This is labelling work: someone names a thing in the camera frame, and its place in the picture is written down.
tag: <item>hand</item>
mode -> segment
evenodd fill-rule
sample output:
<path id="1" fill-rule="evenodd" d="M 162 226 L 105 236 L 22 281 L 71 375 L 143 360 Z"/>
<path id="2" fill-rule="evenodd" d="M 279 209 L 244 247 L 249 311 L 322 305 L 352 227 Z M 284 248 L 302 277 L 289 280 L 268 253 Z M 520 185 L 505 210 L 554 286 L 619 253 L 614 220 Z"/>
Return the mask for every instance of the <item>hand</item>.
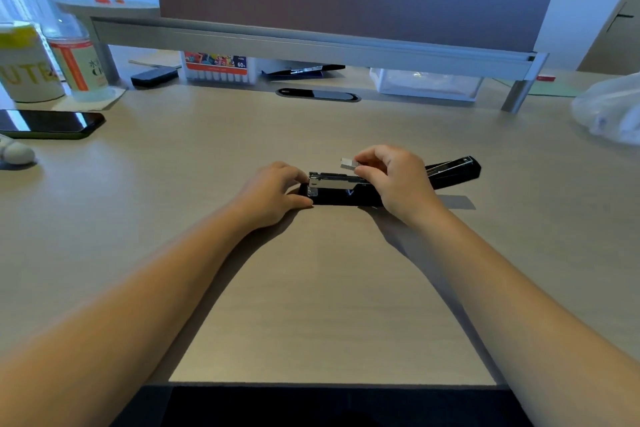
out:
<path id="1" fill-rule="evenodd" d="M 431 187 L 424 162 L 399 147 L 376 145 L 354 157 L 360 164 L 355 173 L 371 182 L 382 197 L 387 211 L 407 225 L 414 225 L 420 214 L 442 206 Z"/>
<path id="2" fill-rule="evenodd" d="M 284 162 L 274 162 L 258 169 L 230 206 L 249 221 L 253 230 L 275 225 L 287 211 L 313 205 L 309 197 L 287 194 L 288 188 L 303 182 L 308 183 L 309 178 L 300 169 Z"/>

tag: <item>forearm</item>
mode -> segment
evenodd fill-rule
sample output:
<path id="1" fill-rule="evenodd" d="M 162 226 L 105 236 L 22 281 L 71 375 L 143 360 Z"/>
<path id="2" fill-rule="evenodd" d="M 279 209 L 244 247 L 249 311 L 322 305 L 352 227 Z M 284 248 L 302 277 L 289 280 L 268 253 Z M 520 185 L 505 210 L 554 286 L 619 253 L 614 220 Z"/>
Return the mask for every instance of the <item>forearm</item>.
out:
<path id="1" fill-rule="evenodd" d="M 435 250 L 485 346 L 537 426 L 640 423 L 640 367 L 444 207 L 413 228 Z"/>
<path id="2" fill-rule="evenodd" d="M 0 365 L 0 426 L 108 425 L 251 230 L 225 208 Z"/>

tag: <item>desk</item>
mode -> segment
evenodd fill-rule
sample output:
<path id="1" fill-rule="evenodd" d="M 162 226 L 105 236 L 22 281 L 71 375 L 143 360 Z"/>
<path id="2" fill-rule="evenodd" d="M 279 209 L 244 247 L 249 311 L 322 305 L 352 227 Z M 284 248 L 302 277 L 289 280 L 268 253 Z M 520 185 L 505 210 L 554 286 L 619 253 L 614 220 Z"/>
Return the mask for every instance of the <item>desk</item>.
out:
<path id="1" fill-rule="evenodd" d="M 475 156 L 481 178 L 440 191 L 476 208 L 454 212 L 640 358 L 640 149 L 591 137 L 568 99 L 530 96 L 510 115 L 496 82 L 463 107 L 374 94 L 365 70 L 347 74 L 307 85 L 360 84 L 362 101 L 175 84 L 127 92 L 86 140 L 31 141 L 40 164 L 0 172 L 0 350 L 124 277 L 256 167 L 339 171 L 341 156 L 388 142 L 427 163 Z M 428 251 L 383 214 L 304 210 L 222 272 L 154 381 L 500 383 Z"/>

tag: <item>smartphone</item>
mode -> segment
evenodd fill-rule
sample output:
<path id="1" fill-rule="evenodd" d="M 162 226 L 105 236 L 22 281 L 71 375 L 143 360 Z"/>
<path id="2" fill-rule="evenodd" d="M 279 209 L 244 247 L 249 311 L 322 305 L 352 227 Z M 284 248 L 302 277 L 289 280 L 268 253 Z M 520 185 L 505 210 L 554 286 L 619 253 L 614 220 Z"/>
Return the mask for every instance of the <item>smartphone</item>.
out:
<path id="1" fill-rule="evenodd" d="M 12 139 L 84 139 L 104 122 L 92 112 L 0 110 L 0 133 Z"/>
<path id="2" fill-rule="evenodd" d="M 324 90 L 302 90 L 299 88 L 280 88 L 276 91 L 287 98 L 330 99 L 332 101 L 360 101 L 360 97 L 353 93 Z"/>

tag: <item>stapler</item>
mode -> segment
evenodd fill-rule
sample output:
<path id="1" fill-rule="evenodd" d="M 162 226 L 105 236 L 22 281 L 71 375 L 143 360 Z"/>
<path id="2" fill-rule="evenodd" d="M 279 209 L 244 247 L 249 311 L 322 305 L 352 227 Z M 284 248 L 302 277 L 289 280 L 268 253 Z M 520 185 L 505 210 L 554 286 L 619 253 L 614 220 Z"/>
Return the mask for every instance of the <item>stapler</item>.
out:
<path id="1" fill-rule="evenodd" d="M 482 167 L 476 159 L 466 156 L 427 165 L 425 170 L 433 188 L 442 189 L 477 179 Z M 309 184 L 302 184 L 299 192 L 310 197 L 314 204 L 382 206 L 378 191 L 369 181 L 347 174 L 309 172 Z"/>

